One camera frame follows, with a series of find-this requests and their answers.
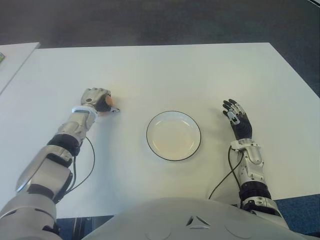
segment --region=table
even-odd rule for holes
[[[0,52],[5,55],[5,59],[0,63],[0,95],[39,45],[38,42],[0,45]]]
[[[228,98],[251,120],[273,199],[320,192],[320,100],[269,43],[54,48],[35,50],[0,95],[1,207],[92,87],[111,90],[121,112],[101,116],[89,131],[95,169],[57,205],[59,218],[115,215],[161,197],[207,198],[229,172],[235,138],[222,114]],[[167,110],[200,127],[201,145],[187,160],[166,161],[148,147],[149,121]],[[84,141],[77,182],[92,161]],[[212,198],[238,202],[235,180],[227,178]]]

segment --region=plate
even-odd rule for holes
[[[181,161],[192,156],[199,148],[201,133],[197,123],[179,111],[165,111],[156,115],[146,130],[146,140],[159,157]]]

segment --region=wire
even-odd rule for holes
[[[229,162],[229,166],[231,166],[231,163],[230,163],[230,151],[231,151],[231,146],[229,147],[229,150],[228,150],[228,162]],[[234,173],[234,170],[240,165],[240,163],[242,162],[242,159],[244,158],[244,154],[242,153],[242,157],[240,159],[240,161],[238,162],[238,164],[232,168],[231,167],[231,171],[218,183],[218,185],[212,190],[210,196],[208,199],[210,199],[212,197],[212,195],[214,194],[214,192],[217,190],[217,188],[224,182],[224,180],[226,180],[227,177],[229,177],[229,175],[231,173]]]
[[[79,187],[81,184],[83,184],[84,181],[87,180],[87,179],[90,177],[91,173],[93,172],[93,170],[94,170],[94,168],[95,168],[95,163],[96,163],[96,153],[95,153],[95,149],[94,149],[94,146],[93,146],[92,142],[89,140],[89,138],[88,138],[88,137],[85,137],[85,138],[86,138],[86,139],[88,140],[88,142],[90,143],[91,148],[92,148],[92,153],[93,153],[93,164],[92,164],[91,171],[89,172],[89,174],[88,174],[77,186],[75,186],[75,187],[73,187],[73,188],[70,188],[68,191],[66,191],[65,194],[64,194],[64,196],[67,195],[68,193],[70,193],[71,191],[75,190],[75,189],[76,189],[77,187]],[[73,162],[73,164],[74,164],[74,165],[73,165],[73,166],[74,166],[73,170],[76,171],[76,164],[75,164],[75,162]]]
[[[231,172],[232,172],[232,174],[233,174],[233,176],[234,176],[234,179],[235,179],[235,181],[236,181],[236,184],[237,184],[238,187],[239,187],[239,191],[241,191],[240,182],[239,182],[239,180],[238,180],[238,178],[237,178],[237,176],[236,176],[236,174],[235,174],[235,171],[234,171],[234,169],[232,168],[232,165],[231,165],[231,161],[230,161],[230,151],[231,151],[231,146],[229,147],[229,150],[228,150],[228,162],[229,162],[229,166],[230,166]],[[241,163],[243,157],[244,157],[244,153],[242,152],[241,160],[240,160],[239,163]],[[243,208],[243,201],[242,201],[241,199],[240,199],[240,208],[241,208],[241,209]]]

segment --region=gray carpet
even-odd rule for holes
[[[270,42],[319,96],[320,8],[308,0],[1,0],[0,45]]]
[[[292,231],[301,234],[320,233],[320,194],[275,202]]]

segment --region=triangular logo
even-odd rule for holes
[[[199,216],[191,216],[186,226],[189,229],[210,229],[210,224]]]

